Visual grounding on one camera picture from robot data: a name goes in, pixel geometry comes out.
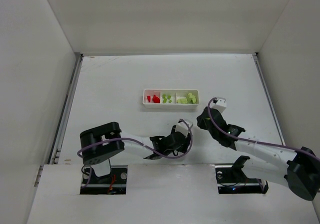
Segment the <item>red round lego piece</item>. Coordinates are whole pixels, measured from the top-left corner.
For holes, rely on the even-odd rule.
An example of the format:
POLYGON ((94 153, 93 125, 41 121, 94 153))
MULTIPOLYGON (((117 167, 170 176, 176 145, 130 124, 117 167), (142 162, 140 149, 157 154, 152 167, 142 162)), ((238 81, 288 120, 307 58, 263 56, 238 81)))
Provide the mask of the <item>red round lego piece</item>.
POLYGON ((160 100, 160 98, 158 96, 154 95, 152 97, 152 101, 153 101, 153 103, 160 103, 161 100, 160 100))

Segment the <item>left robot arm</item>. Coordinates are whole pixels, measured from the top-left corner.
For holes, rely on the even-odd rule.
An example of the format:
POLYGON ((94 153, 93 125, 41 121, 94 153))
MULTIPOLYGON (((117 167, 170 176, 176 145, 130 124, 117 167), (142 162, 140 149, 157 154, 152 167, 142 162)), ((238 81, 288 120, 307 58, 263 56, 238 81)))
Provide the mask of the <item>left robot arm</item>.
POLYGON ((180 119, 167 136, 139 137, 123 132, 119 123, 110 122, 83 131, 80 134, 81 149, 77 155, 97 177, 112 172, 109 160, 121 152, 147 161, 179 159, 192 147, 192 127, 191 121, 180 119))

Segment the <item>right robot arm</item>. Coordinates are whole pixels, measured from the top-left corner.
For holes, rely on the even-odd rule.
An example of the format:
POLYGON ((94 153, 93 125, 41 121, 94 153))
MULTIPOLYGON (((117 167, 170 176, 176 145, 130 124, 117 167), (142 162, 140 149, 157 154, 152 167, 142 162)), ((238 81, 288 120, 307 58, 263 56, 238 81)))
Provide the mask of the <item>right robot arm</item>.
POLYGON ((228 124, 214 108, 205 108, 196 121, 223 147, 242 153, 227 172, 216 175, 220 184, 255 179, 287 187, 306 201, 316 197, 320 189, 320 160, 311 149, 261 144, 256 138, 243 136, 243 127, 228 124))

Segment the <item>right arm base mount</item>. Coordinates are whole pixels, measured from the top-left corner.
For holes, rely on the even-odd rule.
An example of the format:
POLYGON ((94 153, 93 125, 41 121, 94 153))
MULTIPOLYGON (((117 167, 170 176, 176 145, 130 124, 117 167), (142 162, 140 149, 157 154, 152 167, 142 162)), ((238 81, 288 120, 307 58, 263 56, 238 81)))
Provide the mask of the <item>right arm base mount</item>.
POLYGON ((248 178, 244 172, 244 164, 250 157, 240 156, 233 164, 215 166, 215 178, 219 194, 266 194, 268 182, 261 179, 248 178))

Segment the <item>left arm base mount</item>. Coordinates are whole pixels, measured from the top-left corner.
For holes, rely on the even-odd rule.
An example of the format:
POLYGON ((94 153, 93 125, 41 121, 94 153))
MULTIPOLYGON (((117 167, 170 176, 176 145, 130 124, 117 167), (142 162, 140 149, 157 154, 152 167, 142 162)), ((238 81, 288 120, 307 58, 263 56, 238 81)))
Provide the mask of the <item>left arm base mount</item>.
POLYGON ((98 177, 92 170, 89 184, 90 169, 82 168, 82 184, 80 186, 81 195, 125 195, 127 192, 127 166, 111 166, 111 172, 98 177))

